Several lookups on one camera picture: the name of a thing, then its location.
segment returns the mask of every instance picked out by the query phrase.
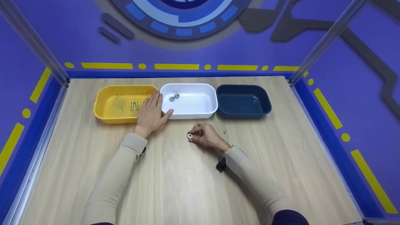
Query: small screw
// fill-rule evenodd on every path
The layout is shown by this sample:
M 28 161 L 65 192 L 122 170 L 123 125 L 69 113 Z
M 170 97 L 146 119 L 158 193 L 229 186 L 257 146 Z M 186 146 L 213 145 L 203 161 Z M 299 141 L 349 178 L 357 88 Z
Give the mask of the small screw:
M 133 104 L 135 104 L 135 106 L 136 106 L 136 111 L 139 111 L 138 102 L 137 102 L 137 101 L 134 101 Z

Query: sleeve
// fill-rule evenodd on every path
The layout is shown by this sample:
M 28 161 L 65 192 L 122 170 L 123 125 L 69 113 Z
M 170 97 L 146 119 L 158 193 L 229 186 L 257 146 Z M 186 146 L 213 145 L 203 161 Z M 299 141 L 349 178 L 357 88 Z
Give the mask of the sleeve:
M 124 137 L 89 196 L 81 225 L 116 223 L 118 204 L 131 175 L 133 164 L 144 151 L 146 144 L 146 139 L 134 133 Z
M 309 225 L 306 218 L 293 210 L 281 210 L 274 216 L 271 225 Z
M 266 213 L 274 217 L 281 210 L 295 210 L 293 203 L 282 189 L 266 174 L 252 164 L 238 147 L 224 153 L 226 165 L 243 181 L 262 204 Z

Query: left hand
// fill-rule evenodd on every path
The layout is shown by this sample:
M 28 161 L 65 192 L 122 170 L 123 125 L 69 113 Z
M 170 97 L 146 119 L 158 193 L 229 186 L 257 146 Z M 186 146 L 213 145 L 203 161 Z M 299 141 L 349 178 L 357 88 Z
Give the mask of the left hand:
M 137 125 L 133 133 L 146 139 L 153 131 L 164 126 L 174 110 L 170 109 L 162 116 L 161 105 L 162 94 L 158 91 L 153 93 L 150 98 L 146 98 L 140 107 Z

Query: yellow stripe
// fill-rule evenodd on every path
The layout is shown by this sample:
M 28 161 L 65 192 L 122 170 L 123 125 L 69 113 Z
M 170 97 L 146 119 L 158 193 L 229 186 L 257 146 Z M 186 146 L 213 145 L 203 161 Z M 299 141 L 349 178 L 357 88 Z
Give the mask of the yellow stripe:
M 383 208 L 385 211 L 389 214 L 397 214 L 397 210 L 390 201 L 389 197 L 383 190 L 382 186 L 379 184 L 378 180 L 376 179 L 375 175 L 372 173 L 371 169 L 365 162 L 364 158 L 360 154 L 359 150 L 356 149 L 351 152 L 351 155 L 353 156 L 354 160 L 356 161 L 358 167 L 360 168 L 362 174 L 364 175 L 365 179 L 368 181 L 370 184 L 372 190 L 378 197 L 378 200 L 382 204 Z
M 198 70 L 199 64 L 162 64 L 155 63 L 156 70 Z
M 254 65 L 218 65 L 217 70 L 257 70 Z
M 340 122 L 339 118 L 336 116 L 335 112 L 330 107 L 329 103 L 326 101 L 324 95 L 320 91 L 319 88 L 314 90 L 314 95 L 317 97 L 318 101 L 320 102 L 322 108 L 325 110 L 325 113 L 328 115 L 330 121 L 332 122 L 333 126 L 336 129 L 342 127 L 342 123 Z
M 46 68 L 44 70 L 44 72 L 42 73 L 42 76 L 39 79 L 39 82 L 36 84 L 35 89 L 33 90 L 31 96 L 30 96 L 30 100 L 34 103 L 38 102 L 38 99 L 40 97 L 40 94 L 42 93 L 44 86 L 47 83 L 47 80 L 49 79 L 51 74 L 51 71 L 49 70 L 49 68 Z
M 131 63 L 82 62 L 84 69 L 133 69 Z
M 296 71 L 298 66 L 275 66 L 274 71 Z
M 22 124 L 15 124 L 15 127 L 12 130 L 10 137 L 4 145 L 3 150 L 0 153 L 0 175 L 3 173 L 3 170 L 6 167 L 6 164 L 10 159 L 11 153 L 12 151 L 14 151 L 14 148 L 17 145 L 17 142 L 20 139 L 23 130 L 24 126 Z

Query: dark blue plastic tray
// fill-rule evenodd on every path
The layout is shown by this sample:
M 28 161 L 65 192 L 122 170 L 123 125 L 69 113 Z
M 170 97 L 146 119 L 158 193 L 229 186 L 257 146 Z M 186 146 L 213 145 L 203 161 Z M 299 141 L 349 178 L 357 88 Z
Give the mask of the dark blue plastic tray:
M 226 119 L 261 118 L 271 112 L 267 92 L 258 85 L 223 84 L 217 88 L 218 114 Z

